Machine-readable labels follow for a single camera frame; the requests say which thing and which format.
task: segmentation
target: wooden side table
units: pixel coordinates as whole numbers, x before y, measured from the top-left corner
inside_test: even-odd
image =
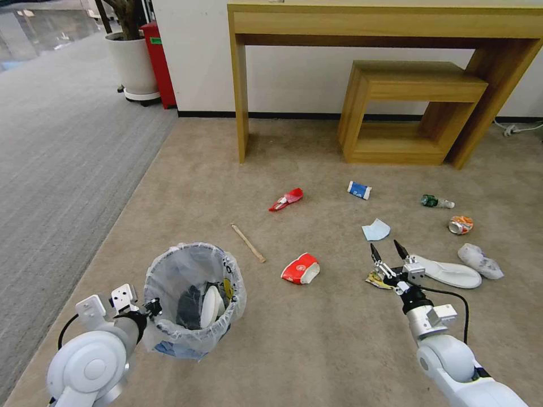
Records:
[[[451,62],[354,61],[338,129],[345,159],[441,164],[487,86]],[[370,99],[430,103],[420,123],[363,123]]]
[[[488,87],[447,160],[462,168],[543,46],[541,0],[228,0],[239,162],[249,140],[245,48],[472,49],[466,71]]]

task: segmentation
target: trash can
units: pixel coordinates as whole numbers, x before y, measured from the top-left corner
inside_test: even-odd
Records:
[[[211,286],[220,295],[224,313],[201,327],[204,297]],[[202,359],[243,315],[247,303],[236,259],[208,243],[180,243],[153,261],[147,270],[144,300],[156,297],[162,315],[149,323],[143,342],[149,351],[179,359]]]
[[[151,58],[154,76],[157,79],[158,91],[164,109],[169,109],[176,106],[174,88],[171,84],[170,71],[166,63],[166,56],[162,48],[162,39],[158,32],[156,21],[151,21],[149,24],[142,25],[141,29],[145,35],[145,43]]]

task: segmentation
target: black cable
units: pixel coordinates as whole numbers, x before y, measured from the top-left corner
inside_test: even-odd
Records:
[[[467,345],[468,344],[468,325],[469,325],[469,306],[468,306],[468,302],[466,301],[466,299],[464,297],[462,297],[460,294],[456,294],[456,293],[454,293],[452,291],[444,291],[444,290],[438,290],[438,289],[435,289],[435,288],[423,287],[422,285],[418,285],[418,284],[416,286],[419,287],[422,290],[437,292],[437,293],[440,293],[440,294],[452,295],[452,296],[460,298],[462,300],[462,302],[464,303],[464,309],[466,310],[466,318],[465,318],[465,322],[464,322],[464,343]]]
[[[62,347],[62,338],[64,338],[64,333],[66,332],[66,329],[70,326],[70,324],[75,321],[75,319],[79,316],[79,314],[75,314],[73,317],[70,318],[68,322],[64,325],[64,328],[62,328],[60,334],[58,335],[58,349]]]

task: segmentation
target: wooden desk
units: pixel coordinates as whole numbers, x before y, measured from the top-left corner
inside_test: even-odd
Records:
[[[543,45],[537,0],[230,0],[239,162],[249,138],[246,45],[475,49],[466,68],[488,87],[447,156],[466,163]]]

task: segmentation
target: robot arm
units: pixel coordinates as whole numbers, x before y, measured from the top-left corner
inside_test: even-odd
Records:
[[[469,346],[447,335],[457,313],[450,304],[434,306],[420,288],[425,269],[394,240],[403,267],[391,269],[371,245],[375,271],[403,302],[402,310],[417,346],[417,360],[451,407],[528,407],[508,386],[496,382],[477,362]]]
[[[56,399],[54,407],[101,407],[120,395],[128,359],[143,336],[147,318],[162,313],[157,298],[144,304],[143,311],[136,301],[133,287],[124,284],[112,291],[110,301],[92,295],[76,304],[88,332],[60,347],[49,365],[47,385]]]

